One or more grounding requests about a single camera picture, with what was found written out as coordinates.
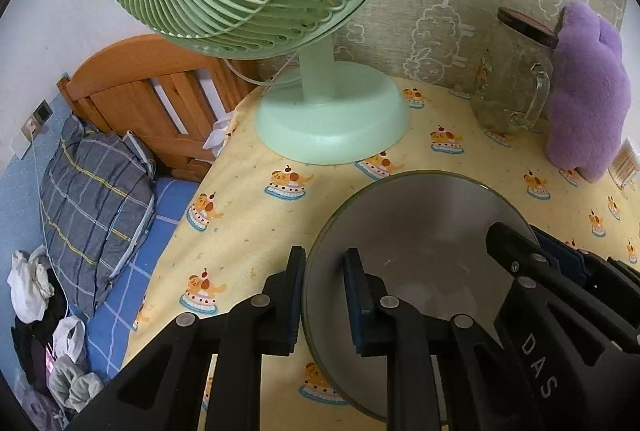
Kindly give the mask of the cotton swab container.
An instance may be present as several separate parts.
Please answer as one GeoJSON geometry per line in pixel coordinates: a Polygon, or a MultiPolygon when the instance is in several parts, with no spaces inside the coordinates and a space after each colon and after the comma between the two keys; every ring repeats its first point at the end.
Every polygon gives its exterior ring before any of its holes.
{"type": "Polygon", "coordinates": [[[640,170],[640,153],[636,143],[626,139],[614,157],[608,172],[618,188],[626,188],[640,170]]]}

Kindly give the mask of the yellow cake-print tablecloth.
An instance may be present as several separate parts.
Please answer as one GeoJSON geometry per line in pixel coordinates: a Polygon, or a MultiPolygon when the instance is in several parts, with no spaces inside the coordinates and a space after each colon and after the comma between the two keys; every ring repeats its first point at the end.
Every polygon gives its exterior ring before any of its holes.
{"type": "Polygon", "coordinates": [[[258,99],[236,107],[228,143],[193,203],[213,204],[206,222],[186,214],[154,267],[127,356],[139,353],[179,313],[224,313],[281,271],[294,246],[310,248],[352,194],[396,172],[446,170],[480,181],[525,219],[573,248],[639,263],[639,185],[588,183],[553,167],[540,132],[498,136],[483,128],[457,91],[400,80],[410,105],[406,136],[358,164],[308,166],[262,145],[258,99]]]}

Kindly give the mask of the grey bowl with dark rim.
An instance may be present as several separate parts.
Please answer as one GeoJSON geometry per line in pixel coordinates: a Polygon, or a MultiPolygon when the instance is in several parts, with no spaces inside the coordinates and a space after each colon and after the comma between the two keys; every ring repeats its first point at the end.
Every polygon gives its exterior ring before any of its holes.
{"type": "Polygon", "coordinates": [[[386,417],[386,364],[363,359],[350,336],[343,253],[358,250],[363,269],[421,313],[472,316],[489,335],[512,276],[486,250],[488,229],[533,229],[500,194],[445,171],[411,171],[378,180],[338,208],[311,248],[303,292],[307,345],[324,377],[349,404],[386,417]]]}

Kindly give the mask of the grey plaid pillow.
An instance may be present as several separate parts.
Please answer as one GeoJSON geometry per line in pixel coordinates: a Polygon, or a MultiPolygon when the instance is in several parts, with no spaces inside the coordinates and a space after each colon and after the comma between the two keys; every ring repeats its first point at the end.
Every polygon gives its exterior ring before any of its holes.
{"type": "Polygon", "coordinates": [[[44,246],[67,301],[93,317],[145,240],[156,163],[142,139],[70,115],[39,192],[44,246]]]}

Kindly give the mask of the glass jar with dark lid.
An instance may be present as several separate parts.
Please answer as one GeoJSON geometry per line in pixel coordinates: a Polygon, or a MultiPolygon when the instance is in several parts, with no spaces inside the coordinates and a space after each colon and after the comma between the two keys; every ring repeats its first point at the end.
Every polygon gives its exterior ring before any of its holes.
{"type": "Polygon", "coordinates": [[[535,127],[550,94],[557,44],[553,30],[500,6],[471,94],[473,113],[485,128],[504,136],[535,127]]]}

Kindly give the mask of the white cloth pile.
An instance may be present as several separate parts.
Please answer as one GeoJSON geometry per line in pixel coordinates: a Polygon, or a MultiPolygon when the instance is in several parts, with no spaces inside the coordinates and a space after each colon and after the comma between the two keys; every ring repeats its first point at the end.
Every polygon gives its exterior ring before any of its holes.
{"type": "Polygon", "coordinates": [[[17,250],[11,257],[11,271],[6,279],[10,287],[11,303],[18,319],[24,324],[41,321],[46,312],[49,299],[55,289],[48,270],[40,261],[47,257],[43,245],[30,255],[17,250]]]}

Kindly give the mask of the wooden bed headboard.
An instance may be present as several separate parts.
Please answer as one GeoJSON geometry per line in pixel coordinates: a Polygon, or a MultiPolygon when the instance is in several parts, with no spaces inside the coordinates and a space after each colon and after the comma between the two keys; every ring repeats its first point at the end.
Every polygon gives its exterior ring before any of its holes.
{"type": "Polygon", "coordinates": [[[258,76],[254,61],[226,64],[141,35],[90,56],[58,91],[80,119],[104,133],[134,133],[171,177],[200,182],[215,160],[203,145],[221,118],[205,92],[230,112],[254,89],[243,76],[258,76]]]}

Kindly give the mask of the purple plush toy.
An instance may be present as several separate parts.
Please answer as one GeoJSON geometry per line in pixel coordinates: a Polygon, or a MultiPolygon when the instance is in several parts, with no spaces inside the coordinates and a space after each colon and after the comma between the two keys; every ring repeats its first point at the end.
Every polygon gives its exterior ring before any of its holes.
{"type": "Polygon", "coordinates": [[[544,151],[555,167],[597,182],[620,149],[631,105],[620,34],[587,3],[567,3],[552,64],[544,151]]]}

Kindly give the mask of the wall power socket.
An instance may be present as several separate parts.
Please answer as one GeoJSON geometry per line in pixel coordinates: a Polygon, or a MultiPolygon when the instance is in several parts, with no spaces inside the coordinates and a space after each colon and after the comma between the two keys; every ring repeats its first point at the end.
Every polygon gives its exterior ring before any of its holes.
{"type": "Polygon", "coordinates": [[[32,142],[52,115],[50,104],[43,100],[27,118],[21,128],[25,138],[32,142]]]}

